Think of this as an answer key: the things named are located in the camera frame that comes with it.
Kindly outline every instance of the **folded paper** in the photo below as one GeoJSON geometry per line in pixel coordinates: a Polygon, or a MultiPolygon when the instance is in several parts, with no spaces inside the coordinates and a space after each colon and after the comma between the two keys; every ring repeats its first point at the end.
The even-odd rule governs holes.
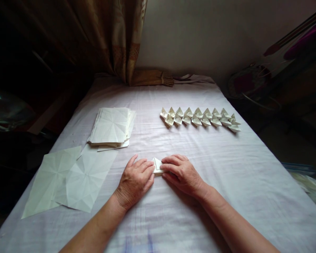
{"type": "Polygon", "coordinates": [[[199,107],[195,110],[194,114],[197,116],[197,118],[202,118],[203,117],[203,113],[201,112],[199,107]]]}
{"type": "Polygon", "coordinates": [[[161,160],[159,160],[158,158],[153,158],[153,160],[152,160],[153,162],[154,162],[154,171],[153,171],[153,173],[154,173],[154,176],[160,176],[164,171],[163,170],[161,170],[160,169],[160,166],[163,164],[162,162],[161,162],[161,160]]]}
{"type": "Polygon", "coordinates": [[[241,125],[239,122],[236,122],[236,119],[235,119],[235,115],[232,114],[231,118],[228,119],[230,123],[232,123],[232,125],[241,125]]]}
{"type": "Polygon", "coordinates": [[[52,199],[80,153],[78,146],[43,157],[21,219],[59,206],[52,199]]]}
{"type": "Polygon", "coordinates": [[[223,109],[221,110],[221,116],[225,116],[227,119],[231,118],[231,117],[229,116],[228,112],[226,112],[225,108],[223,108],[223,109]]]}
{"type": "Polygon", "coordinates": [[[231,130],[231,131],[233,131],[233,132],[241,132],[241,129],[239,128],[239,126],[238,125],[229,125],[228,126],[228,128],[231,130]]]}
{"type": "Polygon", "coordinates": [[[190,119],[192,118],[193,113],[192,113],[192,111],[191,111],[190,108],[187,108],[187,110],[186,110],[186,112],[185,112],[185,115],[187,115],[190,119]]]}
{"type": "Polygon", "coordinates": [[[130,114],[128,108],[101,108],[88,143],[91,145],[123,143],[128,134],[130,114]]]}
{"type": "Polygon", "coordinates": [[[162,112],[160,113],[160,116],[163,118],[163,119],[166,119],[167,117],[167,112],[165,111],[164,107],[162,109],[162,112]]]}
{"type": "Polygon", "coordinates": [[[170,115],[172,118],[175,117],[176,113],[174,112],[173,108],[171,107],[169,112],[167,113],[168,115],[170,115]]]}
{"type": "Polygon", "coordinates": [[[211,123],[215,126],[215,127],[218,127],[218,126],[221,126],[221,122],[220,120],[217,118],[217,116],[215,116],[213,114],[212,118],[211,118],[211,123]]]}
{"type": "Polygon", "coordinates": [[[183,111],[182,111],[182,109],[181,109],[180,107],[179,107],[178,110],[176,111],[176,114],[178,114],[180,118],[182,118],[183,115],[184,115],[184,113],[183,113],[183,111]]]}
{"type": "Polygon", "coordinates": [[[207,116],[204,114],[203,117],[200,120],[202,122],[202,124],[206,127],[210,126],[211,123],[209,121],[209,119],[207,118],[207,116]]]}
{"type": "Polygon", "coordinates": [[[182,118],[178,114],[175,115],[175,118],[173,119],[177,126],[180,126],[183,122],[182,118]]]}
{"type": "Polygon", "coordinates": [[[214,108],[213,112],[212,112],[212,115],[216,116],[218,119],[221,118],[221,114],[218,112],[217,109],[214,108]]]}
{"type": "Polygon", "coordinates": [[[208,119],[211,119],[211,118],[212,118],[212,114],[211,114],[211,112],[209,111],[208,108],[206,108],[206,110],[204,111],[204,115],[206,115],[206,117],[207,117],[208,119]]]}
{"type": "Polygon", "coordinates": [[[174,121],[173,121],[173,118],[170,116],[170,114],[167,115],[165,119],[165,123],[170,127],[173,125],[174,121]]]}
{"type": "Polygon", "coordinates": [[[201,121],[198,119],[198,117],[195,114],[193,114],[192,116],[192,123],[196,125],[197,127],[202,125],[201,121]]]}
{"type": "Polygon", "coordinates": [[[129,146],[129,144],[130,144],[130,140],[123,142],[121,145],[119,145],[117,147],[102,145],[102,146],[97,147],[97,152],[107,151],[107,150],[111,150],[111,149],[125,148],[125,147],[129,146]]]}
{"type": "Polygon", "coordinates": [[[90,213],[116,156],[116,150],[83,153],[69,170],[53,201],[90,213]]]}
{"type": "Polygon", "coordinates": [[[184,114],[184,116],[183,116],[183,122],[185,123],[185,125],[191,124],[191,119],[190,119],[190,117],[187,116],[186,114],[184,114]]]}
{"type": "Polygon", "coordinates": [[[228,118],[224,115],[222,115],[222,117],[219,120],[226,127],[232,124],[228,121],[228,118]]]}

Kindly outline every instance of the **finger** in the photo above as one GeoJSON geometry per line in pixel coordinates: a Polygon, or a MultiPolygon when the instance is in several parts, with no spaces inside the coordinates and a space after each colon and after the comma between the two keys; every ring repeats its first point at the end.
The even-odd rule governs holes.
{"type": "Polygon", "coordinates": [[[178,166],[175,166],[174,164],[169,164],[169,163],[165,163],[162,164],[160,166],[161,170],[167,170],[167,171],[171,171],[172,173],[176,174],[177,176],[179,176],[179,170],[180,168],[178,166]]]}
{"type": "Polygon", "coordinates": [[[170,173],[166,173],[165,172],[165,173],[163,173],[162,176],[163,176],[163,178],[167,179],[169,182],[171,182],[175,186],[179,186],[180,185],[180,181],[175,175],[171,175],[170,173]]]}
{"type": "Polygon", "coordinates": [[[131,167],[134,161],[137,159],[137,157],[138,157],[138,154],[135,154],[133,157],[131,157],[125,168],[131,167]]]}
{"type": "Polygon", "coordinates": [[[144,163],[144,162],[146,162],[147,161],[147,159],[146,158],[142,158],[142,159],[139,159],[138,161],[136,161],[135,163],[134,163],[134,167],[135,168],[138,168],[142,163],[144,163]]]}
{"type": "Polygon", "coordinates": [[[150,178],[148,179],[148,181],[146,182],[144,186],[144,194],[151,188],[153,183],[154,183],[154,174],[151,174],[150,178]]]}
{"type": "Polygon", "coordinates": [[[167,156],[167,157],[162,159],[162,162],[163,163],[171,163],[171,164],[174,164],[177,166],[182,164],[182,161],[175,156],[167,156]]]}
{"type": "Polygon", "coordinates": [[[172,156],[175,156],[177,157],[179,160],[181,161],[188,161],[187,157],[186,156],[182,156],[180,154],[175,154],[175,155],[172,155],[172,156]]]}
{"type": "Polygon", "coordinates": [[[138,167],[138,171],[139,171],[140,173],[143,173],[143,172],[146,170],[147,167],[150,167],[150,166],[152,166],[153,164],[154,164],[153,161],[144,162],[144,163],[142,163],[142,164],[138,167]]]}
{"type": "Polygon", "coordinates": [[[150,178],[151,174],[154,171],[154,168],[155,166],[150,166],[145,169],[145,171],[143,172],[143,177],[145,180],[148,180],[150,178]]]}

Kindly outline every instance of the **right hand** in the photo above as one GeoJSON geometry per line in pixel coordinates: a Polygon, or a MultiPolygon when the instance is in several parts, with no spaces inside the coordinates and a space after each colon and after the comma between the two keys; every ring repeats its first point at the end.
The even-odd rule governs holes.
{"type": "Polygon", "coordinates": [[[192,163],[186,156],[172,155],[162,159],[161,169],[171,173],[163,173],[163,178],[170,181],[182,192],[195,198],[205,194],[206,183],[202,180],[192,163]]]}

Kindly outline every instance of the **stack of paper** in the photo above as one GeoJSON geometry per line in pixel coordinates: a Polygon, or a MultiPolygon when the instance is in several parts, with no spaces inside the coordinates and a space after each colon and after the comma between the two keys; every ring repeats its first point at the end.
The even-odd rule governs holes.
{"type": "Polygon", "coordinates": [[[100,108],[88,143],[98,151],[127,147],[135,116],[129,108],[100,108]]]}

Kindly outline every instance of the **bed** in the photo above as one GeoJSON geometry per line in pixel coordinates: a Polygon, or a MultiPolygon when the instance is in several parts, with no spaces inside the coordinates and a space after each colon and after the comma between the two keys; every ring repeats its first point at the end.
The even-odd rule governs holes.
{"type": "MultiPolygon", "coordinates": [[[[0,229],[0,252],[57,252],[104,205],[136,153],[151,160],[186,155],[201,177],[281,252],[316,252],[316,205],[234,110],[208,77],[174,87],[129,87],[97,77],[51,152],[86,144],[100,107],[137,112],[127,148],[119,149],[91,213],[64,206],[21,220],[33,180],[0,229]],[[240,133],[225,127],[167,128],[162,107],[207,107],[235,113],[240,133]]],[[[156,177],[150,191],[125,216],[106,252],[220,252],[229,248],[194,199],[156,177]]]]}

